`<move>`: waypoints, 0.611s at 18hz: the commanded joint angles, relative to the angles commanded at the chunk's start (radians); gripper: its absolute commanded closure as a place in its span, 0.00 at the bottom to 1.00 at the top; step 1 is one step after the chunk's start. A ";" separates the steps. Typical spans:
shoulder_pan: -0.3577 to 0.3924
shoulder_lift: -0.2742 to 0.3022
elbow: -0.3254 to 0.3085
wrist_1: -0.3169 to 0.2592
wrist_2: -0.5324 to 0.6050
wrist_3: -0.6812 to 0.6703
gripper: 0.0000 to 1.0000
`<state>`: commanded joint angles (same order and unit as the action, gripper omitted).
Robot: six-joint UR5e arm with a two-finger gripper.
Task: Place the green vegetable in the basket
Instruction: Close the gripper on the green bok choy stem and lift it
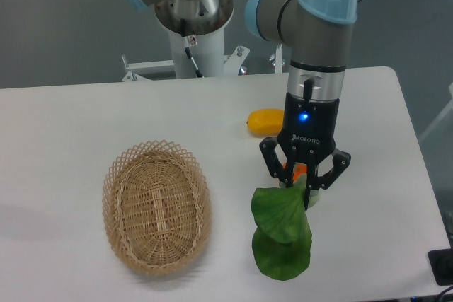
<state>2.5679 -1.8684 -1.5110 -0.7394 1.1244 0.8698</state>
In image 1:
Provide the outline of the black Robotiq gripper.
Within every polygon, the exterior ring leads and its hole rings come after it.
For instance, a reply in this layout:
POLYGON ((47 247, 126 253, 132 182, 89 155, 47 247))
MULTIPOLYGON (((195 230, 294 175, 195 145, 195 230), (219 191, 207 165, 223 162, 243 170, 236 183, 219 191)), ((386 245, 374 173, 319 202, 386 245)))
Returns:
POLYGON ((309 208, 311 194, 327 190, 348 168, 351 155, 334 151, 333 135, 340 100, 305 102, 291 93, 286 94, 282 130, 277 137, 266 137, 259 147, 270 175, 285 187, 294 184, 296 162, 307 166, 304 208, 309 208), (280 145, 287 157, 283 167, 275 149, 280 145), (332 154, 333 167, 318 176, 318 165, 332 154))

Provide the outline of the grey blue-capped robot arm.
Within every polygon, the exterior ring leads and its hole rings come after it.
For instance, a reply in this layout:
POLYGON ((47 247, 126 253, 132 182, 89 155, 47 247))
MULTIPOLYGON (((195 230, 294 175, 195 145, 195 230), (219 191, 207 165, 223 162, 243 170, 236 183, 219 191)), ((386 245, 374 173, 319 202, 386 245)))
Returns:
MULTIPOLYGON (((167 30, 176 77, 226 73, 223 29, 232 0, 129 0, 154 7, 167 30)), ((361 0, 248 0, 244 17, 255 36, 291 49, 282 129, 260 143, 270 174, 291 186, 296 164, 307 167, 304 201, 327 189, 350 164, 333 134, 361 0)))

